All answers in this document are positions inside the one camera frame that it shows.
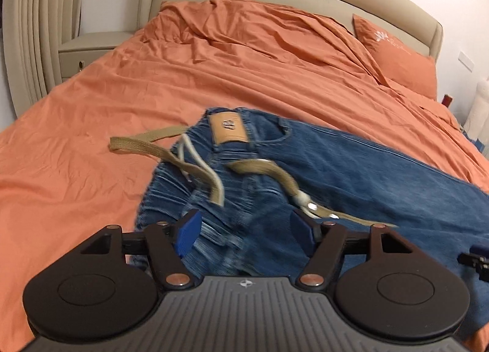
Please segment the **drawstring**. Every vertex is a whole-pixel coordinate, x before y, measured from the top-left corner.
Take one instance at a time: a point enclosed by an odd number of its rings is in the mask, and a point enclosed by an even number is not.
[[[159,130],[152,130],[146,133],[141,133],[133,137],[111,137],[110,149],[118,150],[123,149],[132,153],[149,154],[161,159],[163,162],[168,162],[180,169],[185,177],[189,175],[194,176],[210,187],[209,200],[219,206],[224,205],[224,186],[217,173],[211,169],[211,167],[201,158],[196,151],[192,141],[185,134],[187,126],[171,126],[162,128]],[[176,137],[181,135],[178,142],[178,157],[173,155],[169,150],[160,147],[159,145],[152,144],[153,141]],[[196,165],[185,162],[185,149],[188,150],[192,158],[197,163]],[[237,174],[263,174],[274,178],[280,183],[287,195],[293,200],[306,215],[311,218],[332,218],[339,219],[344,218],[357,224],[364,226],[371,226],[378,224],[379,222],[368,221],[353,217],[352,215],[337,212],[327,209],[316,202],[311,197],[299,189],[299,185],[294,178],[279,167],[272,160],[267,159],[244,159],[231,162],[227,164],[229,169],[233,170]],[[380,222],[389,227],[397,227],[397,225],[389,224],[386,222]]]
[[[272,160],[244,159],[228,163],[227,166],[229,169],[238,174],[264,174],[272,177],[280,183],[282,188],[292,198],[294,203],[311,218],[344,218],[365,226],[380,223],[389,227],[397,227],[397,225],[389,224],[387,222],[368,221],[366,219],[353,217],[352,215],[330,210],[315,203],[307,193],[299,189],[299,186],[294,178]]]

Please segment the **orange pillow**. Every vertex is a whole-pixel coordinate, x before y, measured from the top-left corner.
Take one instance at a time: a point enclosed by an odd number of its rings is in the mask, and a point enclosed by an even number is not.
[[[367,48],[385,77],[436,100],[436,67],[433,57],[425,57],[406,46],[386,30],[353,14],[356,38]]]

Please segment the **wall outlet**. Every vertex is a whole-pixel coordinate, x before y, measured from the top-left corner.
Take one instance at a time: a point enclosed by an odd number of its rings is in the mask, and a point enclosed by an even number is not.
[[[474,70],[474,63],[473,63],[473,61],[469,57],[467,57],[467,55],[463,51],[460,51],[459,61],[461,63],[463,63],[463,65],[465,65],[465,67],[470,72],[472,72]]]

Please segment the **black robotic device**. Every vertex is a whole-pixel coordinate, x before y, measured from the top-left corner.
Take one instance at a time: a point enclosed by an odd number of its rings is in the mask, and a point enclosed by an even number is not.
[[[383,224],[369,233],[290,217],[310,257],[287,277],[195,278],[180,260],[200,233],[192,210],[141,233],[108,225],[35,276],[26,352],[465,351],[452,337],[465,284]],[[153,278],[126,264],[147,255]],[[341,276],[345,255],[365,263]]]

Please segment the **blue jeans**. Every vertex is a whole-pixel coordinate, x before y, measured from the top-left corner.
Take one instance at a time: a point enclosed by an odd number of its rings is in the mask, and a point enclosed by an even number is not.
[[[136,230],[162,220],[175,222],[195,208],[202,213],[202,230],[183,258],[192,273],[295,278],[308,260],[289,228],[295,206],[273,178],[238,175],[225,166],[240,159],[270,159],[315,202],[398,225],[396,231],[461,276],[471,292],[461,337],[489,321],[489,284],[457,263],[459,253],[489,237],[487,194],[383,145],[246,108],[235,111],[243,119],[249,143],[215,145],[207,116],[222,111],[229,109],[208,110],[187,135],[221,178],[224,207],[209,202],[206,185],[188,181],[178,168],[160,163],[139,207]],[[190,155],[185,161],[194,163]],[[368,230],[348,220],[338,222],[352,230]],[[141,257],[135,263],[144,266]]]

